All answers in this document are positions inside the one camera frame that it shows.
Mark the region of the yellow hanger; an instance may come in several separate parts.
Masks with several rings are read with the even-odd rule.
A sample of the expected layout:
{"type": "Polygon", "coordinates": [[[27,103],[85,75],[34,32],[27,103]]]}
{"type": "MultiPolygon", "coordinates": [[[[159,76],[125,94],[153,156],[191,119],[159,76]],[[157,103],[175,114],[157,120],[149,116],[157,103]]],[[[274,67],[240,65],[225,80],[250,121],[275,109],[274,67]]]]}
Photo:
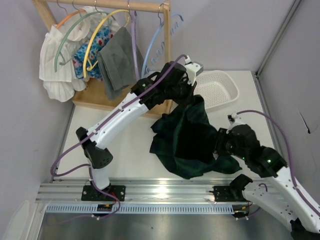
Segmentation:
{"type": "MultiPolygon", "coordinates": [[[[129,11],[127,9],[118,9],[118,10],[114,10],[114,11],[115,11],[115,14],[124,13],[124,17],[126,18],[126,24],[125,24],[125,27],[126,27],[128,25],[128,23],[131,21],[131,17],[130,17],[129,11]]],[[[90,51],[90,48],[92,46],[94,37],[97,35],[97,33],[100,30],[102,30],[106,26],[110,26],[110,29],[112,30],[112,33],[115,33],[116,30],[120,29],[120,26],[118,25],[117,21],[113,20],[111,18],[111,14],[108,14],[107,16],[103,17],[100,20],[100,22],[98,23],[97,27],[93,31],[93,34],[91,35],[91,38],[90,38],[89,43],[88,43],[88,47],[87,47],[85,55],[84,55],[84,62],[83,62],[83,76],[84,76],[84,78],[87,77],[87,71],[92,70],[93,67],[98,64],[98,61],[96,63],[94,63],[94,64],[89,62],[90,67],[86,66],[86,63],[87,63],[87,60],[88,60],[89,51],[90,51]]]]}

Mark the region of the purple hanger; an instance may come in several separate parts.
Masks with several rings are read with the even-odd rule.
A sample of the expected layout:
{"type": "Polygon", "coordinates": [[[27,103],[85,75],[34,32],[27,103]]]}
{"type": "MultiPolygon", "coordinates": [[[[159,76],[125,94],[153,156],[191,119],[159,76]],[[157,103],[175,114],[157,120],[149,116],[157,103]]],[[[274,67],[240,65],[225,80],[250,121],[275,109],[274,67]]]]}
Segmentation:
{"type": "Polygon", "coordinates": [[[138,58],[137,58],[137,45],[136,45],[136,15],[135,11],[131,13],[130,9],[130,1],[127,1],[127,8],[129,11],[129,15],[131,18],[131,45],[132,45],[132,56],[133,56],[133,64],[134,64],[134,73],[136,81],[139,80],[139,67],[138,67],[138,58]]]}

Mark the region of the dark green plaid garment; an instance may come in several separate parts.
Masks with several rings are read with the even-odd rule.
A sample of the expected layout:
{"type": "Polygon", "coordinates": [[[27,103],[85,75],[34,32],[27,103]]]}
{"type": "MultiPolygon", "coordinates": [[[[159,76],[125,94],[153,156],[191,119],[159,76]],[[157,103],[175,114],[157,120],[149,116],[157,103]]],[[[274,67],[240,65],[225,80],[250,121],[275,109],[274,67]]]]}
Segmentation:
{"type": "Polygon", "coordinates": [[[170,173],[183,179],[212,171],[231,175],[242,170],[232,156],[214,158],[217,130],[209,122],[200,95],[195,95],[191,104],[178,105],[171,113],[163,114],[151,129],[155,135],[149,152],[170,173]]]}

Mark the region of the grey pleated skirt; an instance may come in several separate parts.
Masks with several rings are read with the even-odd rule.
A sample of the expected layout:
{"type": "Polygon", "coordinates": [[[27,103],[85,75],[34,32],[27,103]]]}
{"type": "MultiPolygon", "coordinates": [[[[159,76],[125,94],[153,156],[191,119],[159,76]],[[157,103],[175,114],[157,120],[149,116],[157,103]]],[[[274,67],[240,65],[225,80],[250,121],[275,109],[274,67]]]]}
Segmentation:
{"type": "Polygon", "coordinates": [[[125,27],[121,27],[98,52],[97,61],[104,91],[110,101],[140,79],[135,72],[132,36],[125,27]]]}

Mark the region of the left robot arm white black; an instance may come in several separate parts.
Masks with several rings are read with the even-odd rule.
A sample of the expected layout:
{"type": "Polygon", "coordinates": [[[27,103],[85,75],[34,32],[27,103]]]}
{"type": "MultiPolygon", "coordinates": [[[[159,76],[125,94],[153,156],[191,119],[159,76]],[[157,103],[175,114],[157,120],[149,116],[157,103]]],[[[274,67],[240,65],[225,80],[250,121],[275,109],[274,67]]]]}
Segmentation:
{"type": "Polygon", "coordinates": [[[107,166],[113,155],[107,148],[109,143],[136,118],[166,100],[188,104],[197,85],[196,78],[203,70],[202,64],[191,60],[184,65],[167,62],[161,71],[138,80],[120,104],[95,126],[76,130],[88,159],[90,178],[99,190],[108,192],[111,187],[107,166]]]}

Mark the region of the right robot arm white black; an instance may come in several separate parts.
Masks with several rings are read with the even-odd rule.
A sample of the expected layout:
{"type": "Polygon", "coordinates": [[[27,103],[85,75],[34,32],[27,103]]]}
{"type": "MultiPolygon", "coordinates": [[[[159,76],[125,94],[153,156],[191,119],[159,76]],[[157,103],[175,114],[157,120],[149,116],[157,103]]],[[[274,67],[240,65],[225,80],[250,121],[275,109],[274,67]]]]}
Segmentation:
{"type": "Polygon", "coordinates": [[[294,185],[290,167],[273,148],[260,144],[255,132],[247,124],[233,124],[229,129],[217,132],[214,153],[219,157],[235,156],[260,178],[279,191],[285,201],[270,195],[244,174],[229,185],[219,187],[233,202],[249,201],[282,223],[294,240],[318,240],[320,238],[320,208],[302,188],[294,185]]]}

